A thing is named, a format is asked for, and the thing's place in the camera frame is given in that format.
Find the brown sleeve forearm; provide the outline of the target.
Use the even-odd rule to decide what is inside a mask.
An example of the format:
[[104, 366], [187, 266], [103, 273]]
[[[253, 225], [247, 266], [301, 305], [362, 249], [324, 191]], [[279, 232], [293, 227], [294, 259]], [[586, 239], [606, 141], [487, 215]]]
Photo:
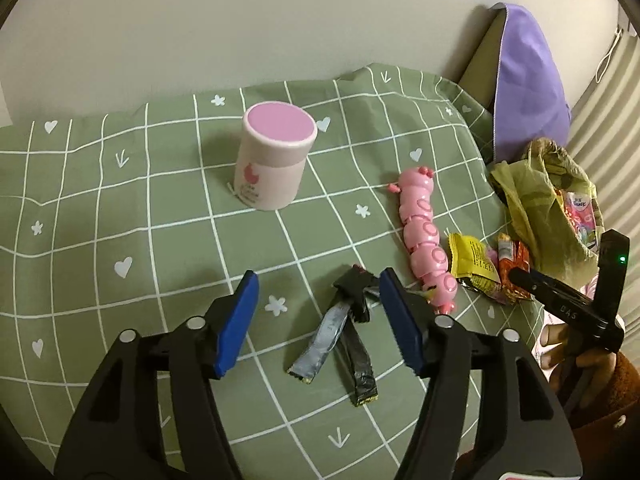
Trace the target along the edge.
[[585, 479], [639, 477], [639, 373], [623, 353], [592, 350], [576, 364], [593, 370], [570, 426]]

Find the person's right hand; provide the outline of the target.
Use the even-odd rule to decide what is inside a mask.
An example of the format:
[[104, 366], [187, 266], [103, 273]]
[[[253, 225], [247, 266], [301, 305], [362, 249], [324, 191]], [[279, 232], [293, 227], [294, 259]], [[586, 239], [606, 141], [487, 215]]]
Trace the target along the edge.
[[582, 352], [579, 356], [570, 355], [572, 331], [566, 324], [547, 324], [539, 338], [541, 354], [539, 365], [549, 373], [549, 385], [559, 392], [567, 373], [573, 368], [586, 372], [590, 377], [579, 397], [578, 406], [584, 410], [593, 404], [613, 377], [617, 363], [617, 354], [594, 348]]

